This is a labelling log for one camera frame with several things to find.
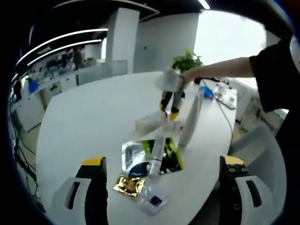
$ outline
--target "gold packet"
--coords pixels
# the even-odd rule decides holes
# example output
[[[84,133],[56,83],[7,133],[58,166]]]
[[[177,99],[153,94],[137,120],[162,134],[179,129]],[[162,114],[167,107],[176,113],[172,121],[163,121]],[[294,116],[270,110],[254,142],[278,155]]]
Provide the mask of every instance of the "gold packet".
[[[113,189],[130,197],[137,197],[144,187],[145,181],[145,178],[126,178],[121,174],[117,178]]]

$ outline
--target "green leaves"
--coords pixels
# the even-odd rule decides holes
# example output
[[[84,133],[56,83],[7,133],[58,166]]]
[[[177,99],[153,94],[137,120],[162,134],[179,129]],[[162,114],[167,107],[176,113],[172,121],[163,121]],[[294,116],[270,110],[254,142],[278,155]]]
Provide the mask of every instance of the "green leaves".
[[[193,67],[202,67],[203,63],[200,60],[201,56],[192,53],[188,48],[184,49],[185,55],[179,55],[173,58],[173,69],[180,69],[183,73]]]

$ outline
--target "blue container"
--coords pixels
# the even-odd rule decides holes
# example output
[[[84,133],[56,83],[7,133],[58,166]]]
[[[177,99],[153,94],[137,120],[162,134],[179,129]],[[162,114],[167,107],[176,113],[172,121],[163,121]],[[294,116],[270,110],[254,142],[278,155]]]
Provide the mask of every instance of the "blue container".
[[[29,93],[33,93],[38,89],[38,81],[34,80],[34,81],[30,81],[28,83],[28,89],[29,89]]]
[[[208,87],[205,87],[205,86],[201,86],[199,87],[199,91],[204,91],[204,97],[205,98],[213,98],[213,93],[212,93],[212,90],[209,89]]]

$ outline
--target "foil packet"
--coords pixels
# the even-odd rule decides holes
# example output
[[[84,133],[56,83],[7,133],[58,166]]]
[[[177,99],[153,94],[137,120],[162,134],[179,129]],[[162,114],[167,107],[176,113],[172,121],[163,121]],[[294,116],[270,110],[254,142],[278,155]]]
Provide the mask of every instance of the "foil packet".
[[[147,165],[151,159],[153,146],[154,139],[123,144],[122,174],[131,178],[148,176]],[[183,162],[171,137],[166,138],[164,150],[160,174],[183,170]]]
[[[121,174],[117,178],[113,190],[130,197],[137,197],[144,187],[145,181],[145,178],[126,178]]]

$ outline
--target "round table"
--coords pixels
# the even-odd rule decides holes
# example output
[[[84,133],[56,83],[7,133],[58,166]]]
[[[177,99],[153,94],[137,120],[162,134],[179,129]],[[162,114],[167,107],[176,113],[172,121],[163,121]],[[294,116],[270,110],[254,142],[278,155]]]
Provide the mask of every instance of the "round table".
[[[109,224],[184,225],[194,218],[218,179],[219,156],[230,146],[230,126],[215,100],[203,101],[194,136],[181,153],[185,169],[161,177],[158,188],[168,203],[156,216],[113,191],[121,172],[121,146],[133,138],[135,120],[159,109],[162,92],[154,85],[159,74],[103,79],[53,97],[42,120],[36,155],[38,192],[46,211],[54,192],[76,175],[83,160],[106,156]],[[186,89],[180,117],[187,117],[198,88],[191,84]],[[222,108],[234,127],[236,110]]]

